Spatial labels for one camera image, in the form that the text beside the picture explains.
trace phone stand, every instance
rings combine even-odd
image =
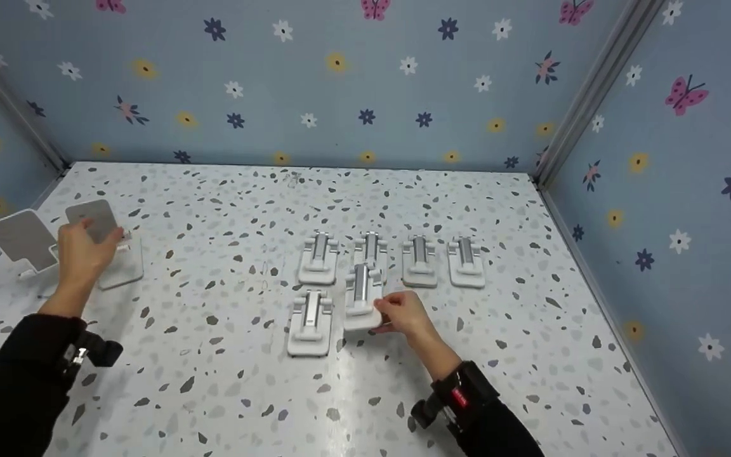
[[[293,301],[287,354],[323,357],[331,341],[331,298],[325,290],[307,290]]]
[[[383,297],[382,272],[366,263],[354,265],[346,275],[346,314],[343,330],[371,330],[382,324],[383,316],[374,307],[374,299]]]
[[[421,235],[402,243],[402,283],[436,287],[436,248]]]
[[[298,282],[301,284],[334,284],[337,267],[337,240],[327,232],[316,231],[314,237],[304,240],[301,263],[298,266]]]
[[[447,243],[447,259],[453,286],[481,289],[487,283],[481,246],[473,244],[469,237],[453,238]]]
[[[388,278],[388,242],[377,232],[362,232],[354,240],[354,263],[366,263],[369,269],[378,269],[383,284]]]

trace table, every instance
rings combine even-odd
[[[368,229],[388,238],[386,292],[409,234],[487,247],[485,289],[453,287],[439,249],[438,288],[419,293],[545,454],[674,454],[526,175],[78,162],[38,212],[56,229],[99,197],[142,235],[145,277],[90,298],[90,330],[125,351],[79,373],[49,455],[459,455],[443,420],[409,418],[430,379],[403,336],[343,337],[342,275]],[[333,347],[292,359],[299,249],[317,228],[342,243]],[[0,258],[0,344],[41,304],[20,271]]]

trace red label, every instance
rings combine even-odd
[[[450,393],[453,394],[453,397],[456,399],[456,402],[459,403],[459,406],[462,408],[467,407],[467,399],[465,399],[464,394],[462,394],[458,388],[453,388]]]

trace hand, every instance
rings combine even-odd
[[[58,289],[38,310],[43,314],[81,317],[84,305],[98,278],[117,251],[122,228],[114,229],[102,243],[95,244],[86,229],[91,219],[68,223],[58,229]]]
[[[412,290],[389,293],[377,298],[374,307],[391,321],[374,329],[375,333],[400,332],[408,338],[408,345],[414,350],[421,363],[434,381],[450,376],[461,358],[438,335],[427,316],[425,306]]]
[[[412,290],[389,293],[385,297],[377,298],[374,300],[374,307],[383,313],[386,321],[391,322],[374,329],[375,333],[400,332],[409,341],[438,336],[425,306]]]

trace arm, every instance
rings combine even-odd
[[[43,455],[55,420],[69,402],[72,380],[29,357],[12,359],[9,355],[18,349],[20,355],[40,356],[38,360],[60,350],[60,357],[81,334],[85,324],[80,318],[89,294],[122,237],[122,229],[116,229],[96,245],[86,234],[90,223],[84,220],[59,229],[58,289],[37,314],[16,325],[0,349],[0,455]]]
[[[461,364],[461,357],[438,335],[415,292],[389,293],[374,306],[391,321],[374,332],[403,333],[434,381],[450,376]],[[499,399],[486,405],[473,425],[456,436],[456,442],[467,457],[543,456],[524,425]]]

